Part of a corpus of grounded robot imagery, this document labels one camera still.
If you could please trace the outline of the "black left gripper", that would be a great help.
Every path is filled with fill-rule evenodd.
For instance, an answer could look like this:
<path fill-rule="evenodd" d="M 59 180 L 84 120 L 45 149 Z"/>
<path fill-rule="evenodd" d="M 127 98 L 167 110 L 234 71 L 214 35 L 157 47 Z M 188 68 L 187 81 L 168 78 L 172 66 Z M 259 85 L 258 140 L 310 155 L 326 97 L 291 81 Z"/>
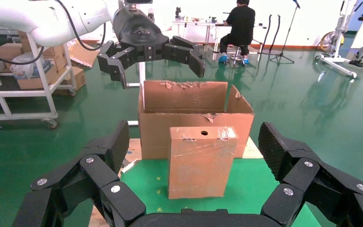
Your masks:
<path fill-rule="evenodd" d="M 127 87 L 125 70 L 136 62 L 170 60 L 189 66 L 198 77 L 204 77 L 205 63 L 199 45 L 179 36 L 169 37 L 141 10 L 122 8 L 112 23 L 120 44 L 108 41 L 102 45 L 97 59 L 100 71 L 111 81 Z"/>

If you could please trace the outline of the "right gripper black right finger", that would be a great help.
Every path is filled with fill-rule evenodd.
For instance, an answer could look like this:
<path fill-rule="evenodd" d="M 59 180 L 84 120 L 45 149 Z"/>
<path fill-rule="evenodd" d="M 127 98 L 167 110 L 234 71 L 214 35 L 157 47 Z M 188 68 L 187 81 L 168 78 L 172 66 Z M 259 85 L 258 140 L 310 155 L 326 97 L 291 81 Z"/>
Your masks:
<path fill-rule="evenodd" d="M 337 227 L 363 227 L 363 181 L 322 161 L 304 142 L 262 123 L 258 149 L 279 182 L 261 215 L 291 226 L 310 203 Z"/>

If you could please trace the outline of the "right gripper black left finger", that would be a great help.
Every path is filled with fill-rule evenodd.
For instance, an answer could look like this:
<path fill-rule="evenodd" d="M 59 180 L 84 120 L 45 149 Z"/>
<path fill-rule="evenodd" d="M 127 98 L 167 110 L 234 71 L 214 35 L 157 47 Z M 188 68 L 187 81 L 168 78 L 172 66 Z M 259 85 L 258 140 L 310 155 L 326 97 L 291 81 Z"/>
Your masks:
<path fill-rule="evenodd" d="M 73 160 L 36 178 L 13 222 L 15 227 L 61 227 L 75 208 L 91 200 L 111 227 L 129 227 L 145 204 L 119 178 L 129 149 L 126 121 L 89 141 Z"/>

